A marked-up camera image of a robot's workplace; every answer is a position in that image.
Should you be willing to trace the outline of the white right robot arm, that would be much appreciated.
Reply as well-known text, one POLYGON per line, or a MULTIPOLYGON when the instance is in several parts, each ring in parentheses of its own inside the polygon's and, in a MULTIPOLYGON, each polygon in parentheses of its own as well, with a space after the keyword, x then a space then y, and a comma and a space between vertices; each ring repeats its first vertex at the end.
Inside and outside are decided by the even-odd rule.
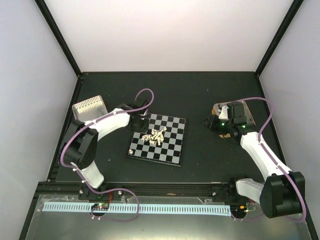
POLYGON ((263 176, 264 183, 241 176, 229 180, 227 195, 234 202, 243 197, 259 204, 268 218, 301 214, 307 217, 305 177, 292 171, 271 150, 263 138, 244 99, 216 103, 204 120, 206 128, 220 137, 231 137, 252 158, 263 176))

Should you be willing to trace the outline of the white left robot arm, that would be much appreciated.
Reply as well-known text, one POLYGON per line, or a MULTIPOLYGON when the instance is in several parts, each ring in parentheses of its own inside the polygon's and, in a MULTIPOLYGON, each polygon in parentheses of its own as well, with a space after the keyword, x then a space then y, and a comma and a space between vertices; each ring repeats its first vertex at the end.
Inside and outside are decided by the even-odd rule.
POLYGON ((95 158, 98 142, 108 134, 125 127, 142 129, 146 126, 145 115, 153 103, 137 97, 130 104, 121 104, 111 112, 86 121, 74 120, 63 139, 60 148, 60 164, 78 173, 82 182, 90 186, 89 193, 97 200, 103 199, 108 192, 105 180, 95 158))

